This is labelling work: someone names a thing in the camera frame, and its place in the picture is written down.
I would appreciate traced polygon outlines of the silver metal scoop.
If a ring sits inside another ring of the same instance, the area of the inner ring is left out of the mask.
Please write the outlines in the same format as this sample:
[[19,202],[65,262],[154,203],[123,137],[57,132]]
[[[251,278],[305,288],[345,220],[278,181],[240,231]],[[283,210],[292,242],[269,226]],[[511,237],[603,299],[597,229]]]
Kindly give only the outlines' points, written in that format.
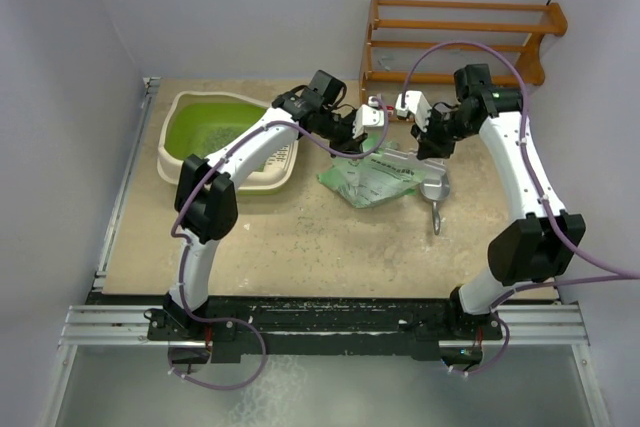
[[431,205],[433,232],[438,236],[441,232],[441,216],[439,204],[446,200],[451,192],[451,185],[447,175],[439,179],[425,179],[420,183],[420,193]]

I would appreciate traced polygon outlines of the green cat litter bag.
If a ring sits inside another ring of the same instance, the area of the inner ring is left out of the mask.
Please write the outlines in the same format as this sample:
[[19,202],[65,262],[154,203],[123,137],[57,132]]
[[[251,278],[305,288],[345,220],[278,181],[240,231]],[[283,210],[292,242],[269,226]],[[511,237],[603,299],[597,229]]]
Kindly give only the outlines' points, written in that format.
[[385,141],[379,150],[363,159],[336,157],[331,167],[316,178],[357,209],[409,195],[426,178],[427,172],[424,168],[383,159],[384,149],[396,150],[398,147],[395,141]]

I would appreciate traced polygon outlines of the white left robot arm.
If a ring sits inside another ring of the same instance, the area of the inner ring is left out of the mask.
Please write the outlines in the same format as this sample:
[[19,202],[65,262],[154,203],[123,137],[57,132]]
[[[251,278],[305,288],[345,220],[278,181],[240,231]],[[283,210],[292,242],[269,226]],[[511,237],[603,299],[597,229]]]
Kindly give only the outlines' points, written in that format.
[[336,112],[346,84],[323,70],[306,85],[278,95],[259,120],[230,144],[205,157],[190,155],[181,167],[170,235],[182,241],[177,280],[163,310],[184,339],[202,334],[207,320],[208,282],[220,241],[238,220],[237,192],[250,174],[280,148],[302,136],[327,141],[332,156],[361,158],[367,137],[354,129],[357,114]]

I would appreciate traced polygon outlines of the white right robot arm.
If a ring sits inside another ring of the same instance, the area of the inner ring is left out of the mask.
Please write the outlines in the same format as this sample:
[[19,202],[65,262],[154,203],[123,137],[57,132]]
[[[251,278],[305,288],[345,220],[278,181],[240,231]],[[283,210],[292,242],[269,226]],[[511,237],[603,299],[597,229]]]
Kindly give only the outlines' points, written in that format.
[[586,232],[583,217],[570,214],[554,192],[523,116],[517,88],[493,84],[485,64],[454,74],[457,104],[442,113],[417,91],[399,95],[396,111],[414,118],[411,134],[420,160],[447,159],[458,142],[479,136],[499,174],[509,211],[508,226],[487,248],[487,266],[455,293],[459,305],[445,313],[446,330],[467,338],[507,292],[537,287],[566,272],[570,244]]

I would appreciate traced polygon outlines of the black white bag sealing strip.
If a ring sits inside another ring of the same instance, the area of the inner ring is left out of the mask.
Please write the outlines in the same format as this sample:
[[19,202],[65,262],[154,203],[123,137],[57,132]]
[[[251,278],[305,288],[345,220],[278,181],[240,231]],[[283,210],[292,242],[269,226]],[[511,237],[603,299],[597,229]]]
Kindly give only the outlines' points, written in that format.
[[419,160],[415,151],[403,152],[385,148],[377,151],[376,155],[383,164],[411,171],[420,180],[437,180],[447,173],[447,168],[440,159]]

